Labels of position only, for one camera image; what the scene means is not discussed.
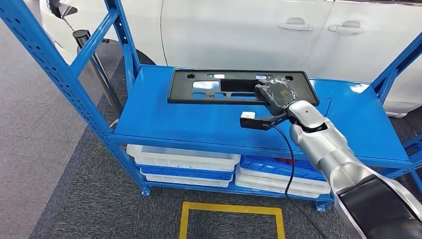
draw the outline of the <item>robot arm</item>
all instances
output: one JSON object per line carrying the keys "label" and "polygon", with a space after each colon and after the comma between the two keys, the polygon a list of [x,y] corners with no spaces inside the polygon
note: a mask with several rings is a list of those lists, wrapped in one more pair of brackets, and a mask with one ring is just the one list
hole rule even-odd
{"label": "robot arm", "polygon": [[292,140],[320,171],[343,220],[368,239],[422,238],[422,206],[400,183],[365,166],[333,123],[306,101],[291,103]]}

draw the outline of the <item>blue plastic tray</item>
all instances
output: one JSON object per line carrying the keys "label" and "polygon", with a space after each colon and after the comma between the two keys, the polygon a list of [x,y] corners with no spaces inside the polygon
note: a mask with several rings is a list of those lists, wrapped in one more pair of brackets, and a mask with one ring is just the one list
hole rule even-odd
{"label": "blue plastic tray", "polygon": [[[292,166],[287,162],[278,161],[276,158],[260,156],[244,156],[240,158],[240,166],[245,169],[264,173],[290,176]],[[295,161],[295,177],[325,181],[324,176],[315,171],[311,163],[304,160]]]}
{"label": "blue plastic tray", "polygon": [[180,177],[191,177],[191,178],[208,178],[216,180],[230,180],[234,171],[222,172],[212,170],[201,170],[201,169],[190,169],[190,168],[174,168],[174,167],[162,167],[162,166],[150,166],[150,165],[139,165],[138,166],[142,173],[146,174],[158,174],[158,175],[170,175]]}

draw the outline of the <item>tire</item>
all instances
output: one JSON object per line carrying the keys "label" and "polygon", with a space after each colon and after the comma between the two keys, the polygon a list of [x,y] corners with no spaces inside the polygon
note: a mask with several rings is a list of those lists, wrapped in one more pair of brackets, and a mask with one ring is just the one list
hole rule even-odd
{"label": "tire", "polygon": [[145,65],[156,65],[149,57],[147,57],[144,53],[140,52],[139,50],[136,50],[136,53],[138,54],[139,61],[141,64]]}

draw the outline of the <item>dark gray carpet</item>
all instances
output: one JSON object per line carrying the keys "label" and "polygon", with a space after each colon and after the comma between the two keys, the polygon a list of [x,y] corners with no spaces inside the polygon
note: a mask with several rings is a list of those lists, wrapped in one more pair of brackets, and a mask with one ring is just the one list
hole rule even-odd
{"label": "dark gray carpet", "polygon": [[[123,61],[112,81],[123,98]],[[114,120],[104,98],[99,109],[108,121]],[[422,131],[417,121],[410,118],[392,119],[402,140]],[[175,239],[179,237],[184,201],[278,207],[283,211],[286,238],[319,238],[307,219],[285,199],[168,188],[153,188],[150,196],[143,197],[89,129],[85,130],[31,238]],[[326,213],[317,213],[312,202],[297,202],[329,238],[357,238],[345,229],[331,207]],[[273,216],[190,212],[190,239],[272,239],[275,236]]]}

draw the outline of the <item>car body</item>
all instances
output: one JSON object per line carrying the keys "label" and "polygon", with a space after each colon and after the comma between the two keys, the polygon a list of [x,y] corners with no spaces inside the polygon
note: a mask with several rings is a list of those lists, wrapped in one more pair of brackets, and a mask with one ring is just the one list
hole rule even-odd
{"label": "car body", "polygon": [[[157,65],[303,70],[311,78],[372,82],[421,32],[422,6],[324,0],[122,0],[135,47]],[[104,0],[41,0],[42,24],[68,64],[72,32],[93,32]],[[106,39],[117,40],[113,28]],[[422,59],[384,104],[402,117],[422,105]]]}

